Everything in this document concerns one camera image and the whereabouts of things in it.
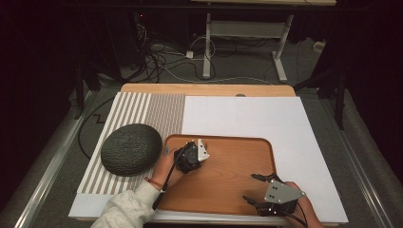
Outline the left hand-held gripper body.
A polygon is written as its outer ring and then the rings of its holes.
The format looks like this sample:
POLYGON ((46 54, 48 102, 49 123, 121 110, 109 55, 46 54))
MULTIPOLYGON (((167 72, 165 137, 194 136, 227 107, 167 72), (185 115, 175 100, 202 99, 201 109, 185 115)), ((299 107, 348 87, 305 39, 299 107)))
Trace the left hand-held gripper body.
POLYGON ((202 166, 202 162, 210 157, 202 139, 187 142, 174 153, 174 164, 184 174, 202 166))

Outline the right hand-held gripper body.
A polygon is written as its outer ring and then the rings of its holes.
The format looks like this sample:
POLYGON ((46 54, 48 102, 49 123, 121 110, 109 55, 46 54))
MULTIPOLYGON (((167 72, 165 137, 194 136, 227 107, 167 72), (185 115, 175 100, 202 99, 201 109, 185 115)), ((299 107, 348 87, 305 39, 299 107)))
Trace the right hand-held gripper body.
POLYGON ((261 216, 288 216, 295 212, 297 201, 306 193, 278 180, 270 180, 264 202, 258 204, 261 216))

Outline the orange wooden tray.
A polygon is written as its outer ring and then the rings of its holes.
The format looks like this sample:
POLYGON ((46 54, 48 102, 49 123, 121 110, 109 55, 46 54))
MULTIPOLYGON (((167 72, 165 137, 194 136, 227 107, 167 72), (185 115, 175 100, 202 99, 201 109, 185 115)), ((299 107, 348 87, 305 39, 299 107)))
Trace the orange wooden tray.
POLYGON ((276 172, 272 145, 262 138, 171 135, 169 149, 202 140, 209 158, 167 188, 158 208, 165 211, 254 216, 245 196, 262 201, 268 184, 252 178, 276 172))

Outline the person's right hand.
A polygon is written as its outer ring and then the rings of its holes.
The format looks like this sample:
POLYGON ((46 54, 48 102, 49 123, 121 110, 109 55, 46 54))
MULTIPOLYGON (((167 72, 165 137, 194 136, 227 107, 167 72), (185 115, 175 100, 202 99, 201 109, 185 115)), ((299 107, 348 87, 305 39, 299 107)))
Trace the person's right hand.
MULTIPOLYGON (((296 218, 304 221, 306 224, 309 219, 317 219, 319 221, 314 207, 307 197, 303 197, 298 200, 298 206, 296 207, 293 215, 296 218)), ((296 222, 295 219, 290 217, 284 217, 284 219, 294 227, 296 222)))

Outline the person's left hand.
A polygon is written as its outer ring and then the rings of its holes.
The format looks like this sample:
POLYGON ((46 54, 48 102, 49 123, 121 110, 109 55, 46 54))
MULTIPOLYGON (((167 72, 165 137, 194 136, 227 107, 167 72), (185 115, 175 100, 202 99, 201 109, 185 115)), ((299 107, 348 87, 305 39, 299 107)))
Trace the person's left hand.
POLYGON ((183 173, 177 168, 171 171, 171 167, 174 164, 174 153, 176 151, 177 148, 172 148, 169 152, 162 154, 154 167, 151 185, 157 190, 162 190, 165 183, 167 183, 168 186, 173 186, 183 177, 183 173))

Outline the grey white striped mat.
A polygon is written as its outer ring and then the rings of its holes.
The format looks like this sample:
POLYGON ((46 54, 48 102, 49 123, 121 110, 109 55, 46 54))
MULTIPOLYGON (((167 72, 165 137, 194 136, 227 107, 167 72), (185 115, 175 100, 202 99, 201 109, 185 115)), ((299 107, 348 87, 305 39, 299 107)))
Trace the grey white striped mat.
POLYGON ((118 92, 77 193, 116 195, 136 188, 145 176, 151 174, 152 168, 128 177, 110 173, 101 163, 104 141, 113 131, 129 124, 148 124, 160 133, 164 141, 168 136, 182 132, 184 105, 183 94, 118 92))

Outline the white board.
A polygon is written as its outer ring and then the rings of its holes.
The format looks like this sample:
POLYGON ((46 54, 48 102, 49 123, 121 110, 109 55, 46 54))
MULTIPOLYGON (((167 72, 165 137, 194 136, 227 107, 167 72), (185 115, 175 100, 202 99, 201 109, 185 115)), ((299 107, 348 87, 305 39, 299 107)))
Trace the white board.
MULTIPOLYGON (((348 218, 311 124, 298 97, 185 96, 182 132, 172 135, 262 138, 272 145, 276 172, 295 182, 320 221, 339 225, 348 218)), ((281 225, 281 218, 158 210, 163 223, 281 225)))

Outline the black stand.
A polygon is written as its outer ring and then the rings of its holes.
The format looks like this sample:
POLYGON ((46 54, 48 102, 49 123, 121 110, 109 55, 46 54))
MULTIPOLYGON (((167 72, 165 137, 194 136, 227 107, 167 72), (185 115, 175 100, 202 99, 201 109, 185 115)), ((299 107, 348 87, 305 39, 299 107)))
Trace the black stand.
POLYGON ((76 112, 74 119, 78 120, 85 108, 84 85, 90 91, 99 91, 101 89, 96 65, 92 62, 78 62, 75 67, 75 81, 76 112))
POLYGON ((344 129, 343 109, 345 98, 346 70, 343 64, 334 64, 321 73, 314 74, 309 79, 293 86, 294 91, 299 91, 305 87, 315 87, 317 96, 320 99, 334 97, 335 121, 340 130, 344 129))

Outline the metal floor rail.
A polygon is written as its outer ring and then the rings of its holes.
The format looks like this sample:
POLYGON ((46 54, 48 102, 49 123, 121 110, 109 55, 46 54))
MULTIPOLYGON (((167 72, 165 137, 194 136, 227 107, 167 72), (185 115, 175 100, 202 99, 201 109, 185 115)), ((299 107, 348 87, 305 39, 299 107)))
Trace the metal floor rail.
POLYGON ((73 107, 73 110, 67 114, 67 117, 56 129, 45 149, 29 170, 23 184, 31 181, 34 189, 30 192, 24 209, 13 224, 13 228, 30 228, 36 219, 61 170, 67 152, 97 95, 97 91, 88 91, 84 98, 84 109, 79 111, 78 106, 73 107))
POLYGON ((364 199, 366 200, 366 203, 374 217, 377 227, 393 228, 393 223, 390 220, 380 200, 380 197, 374 188, 374 185, 371 183, 371 180, 366 175, 361 162, 359 161, 350 141, 347 138, 347 135, 345 134, 345 131, 341 130, 338 124, 336 123, 331 103, 327 100, 321 100, 321 104, 333 128, 336 130, 338 138, 341 140, 343 144, 344 156, 346 157, 347 163, 350 165, 352 169, 353 176, 355 177, 357 185, 359 186, 360 191, 364 199))

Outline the desk with white frame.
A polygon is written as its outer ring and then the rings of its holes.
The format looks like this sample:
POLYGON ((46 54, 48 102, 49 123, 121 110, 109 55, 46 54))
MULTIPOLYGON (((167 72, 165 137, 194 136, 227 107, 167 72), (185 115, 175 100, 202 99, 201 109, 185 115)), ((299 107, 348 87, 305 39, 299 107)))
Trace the desk with white frame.
MULTIPOLYGON (((336 0, 191 0, 192 2, 201 2, 207 7, 218 7, 220 5, 229 5, 231 7, 239 6, 246 7, 291 7, 296 9, 306 7, 314 10, 316 8, 333 7, 336 0)), ((271 52, 272 62, 277 71, 278 79, 281 83, 288 81, 284 67, 281 62, 281 55, 288 38, 294 19, 293 13, 288 13, 282 22, 255 22, 248 19, 220 19, 213 20, 212 13, 206 13, 205 21, 205 40, 203 54, 203 79, 211 79, 213 72, 211 58, 215 51, 211 48, 216 48, 211 40, 212 36, 217 37, 241 37, 241 38, 276 38, 279 39, 278 49, 271 52)))

